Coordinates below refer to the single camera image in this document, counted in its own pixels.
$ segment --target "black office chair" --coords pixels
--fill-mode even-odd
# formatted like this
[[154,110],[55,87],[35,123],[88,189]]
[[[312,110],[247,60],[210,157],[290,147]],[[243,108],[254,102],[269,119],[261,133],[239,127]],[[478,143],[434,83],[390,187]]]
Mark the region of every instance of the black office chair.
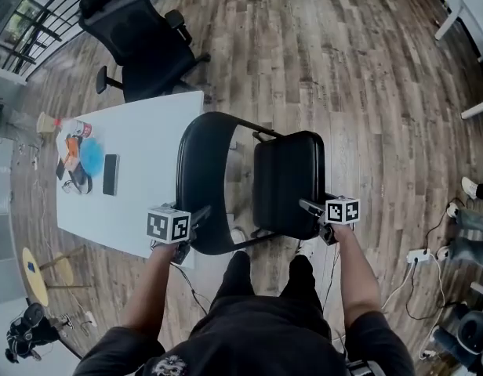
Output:
[[96,91],[122,89],[126,102],[171,93],[175,85],[193,90],[180,78],[208,53],[194,57],[191,36],[177,10],[160,16],[149,0],[81,0],[79,26],[101,41],[122,69],[122,83],[100,69]]
[[[226,215],[224,173],[239,125],[253,129],[260,141],[254,151],[253,221],[271,233],[235,244]],[[265,141],[260,134],[273,139]],[[283,136],[225,113],[205,113],[183,134],[176,177],[177,209],[196,213],[210,208],[191,243],[203,254],[220,255],[278,235],[300,240],[318,235],[318,217],[299,205],[301,198],[317,203],[325,199],[325,154],[318,134],[302,131]]]

